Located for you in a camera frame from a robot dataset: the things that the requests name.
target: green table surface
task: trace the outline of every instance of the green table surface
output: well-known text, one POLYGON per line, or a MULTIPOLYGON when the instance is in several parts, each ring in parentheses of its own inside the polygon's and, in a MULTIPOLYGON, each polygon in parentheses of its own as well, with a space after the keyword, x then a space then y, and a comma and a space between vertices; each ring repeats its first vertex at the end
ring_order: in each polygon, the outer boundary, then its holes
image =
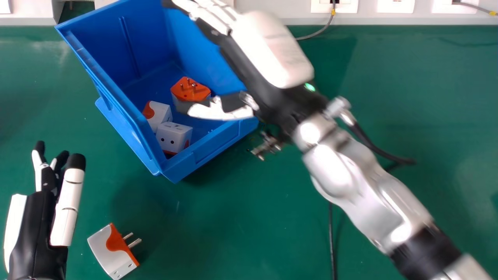
MULTIPOLYGON (((394 175, 498 278, 498 27, 340 26, 301 45, 324 94, 348 98, 379 146, 418 160, 394 175)), ((248 137, 174 185, 148 172, 97 97, 53 28, 0 28, 2 232, 10 196, 34 191, 30 152, 45 140, 50 158, 87 157, 67 279, 108 279, 86 239, 109 222, 143 239, 129 280, 330 279, 327 202, 295 147, 260 162, 248 137)), ((339 208, 334 226, 340 279, 402 279, 339 208)))

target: robotic hand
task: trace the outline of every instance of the robotic hand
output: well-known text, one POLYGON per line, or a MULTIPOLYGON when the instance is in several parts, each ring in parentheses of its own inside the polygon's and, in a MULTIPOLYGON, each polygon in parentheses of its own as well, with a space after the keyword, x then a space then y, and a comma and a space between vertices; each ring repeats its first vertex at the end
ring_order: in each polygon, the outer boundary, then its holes
POLYGON ((44 154, 45 143, 39 141, 31 153, 36 192, 16 194, 10 203, 3 244, 8 280, 66 276, 86 160, 63 151, 49 165, 44 154))
POLYGON ((343 98, 330 102, 313 84, 314 69, 290 31, 274 16, 239 14, 220 0, 163 0, 188 15, 220 48, 248 92, 204 103, 176 101, 179 111, 206 119, 252 116, 280 128, 253 150, 263 155, 294 142, 318 192, 340 206, 353 224, 409 280, 490 280, 470 255, 462 254, 435 225, 410 190, 378 163, 374 153, 412 164, 377 148, 343 98), (340 118, 361 140, 339 128, 340 118))

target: green indicator light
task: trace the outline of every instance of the green indicator light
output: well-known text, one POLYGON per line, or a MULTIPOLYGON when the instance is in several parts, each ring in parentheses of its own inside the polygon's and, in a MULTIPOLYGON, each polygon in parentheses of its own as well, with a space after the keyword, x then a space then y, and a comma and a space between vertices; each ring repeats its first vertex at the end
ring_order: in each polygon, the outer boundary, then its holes
POLYGON ((304 87, 309 91, 316 91, 315 87, 311 84, 306 83, 304 84, 304 87))

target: orange and white plug adapter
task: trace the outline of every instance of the orange and white plug adapter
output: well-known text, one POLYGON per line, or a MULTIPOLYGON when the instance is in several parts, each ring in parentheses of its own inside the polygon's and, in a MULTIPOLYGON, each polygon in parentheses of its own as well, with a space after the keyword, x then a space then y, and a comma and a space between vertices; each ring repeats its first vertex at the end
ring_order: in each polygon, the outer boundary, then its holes
POLYGON ((129 233, 122 237, 114 224, 110 223, 87 239, 95 258, 114 280, 123 278, 140 265, 130 249, 142 239, 127 244, 126 239, 132 235, 129 233))

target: blue plastic bin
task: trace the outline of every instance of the blue plastic bin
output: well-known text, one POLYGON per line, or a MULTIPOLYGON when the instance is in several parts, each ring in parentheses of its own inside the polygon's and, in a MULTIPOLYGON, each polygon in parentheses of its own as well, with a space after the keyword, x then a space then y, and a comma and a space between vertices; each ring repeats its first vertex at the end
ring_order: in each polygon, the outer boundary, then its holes
POLYGON ((154 175, 176 183, 253 131, 256 119, 211 121, 174 109, 170 88, 188 76, 218 95, 244 90, 218 47, 180 11, 160 0, 121 0, 56 26, 92 78, 95 105, 154 175), (193 127, 190 147, 166 159, 142 115, 149 100, 193 127))

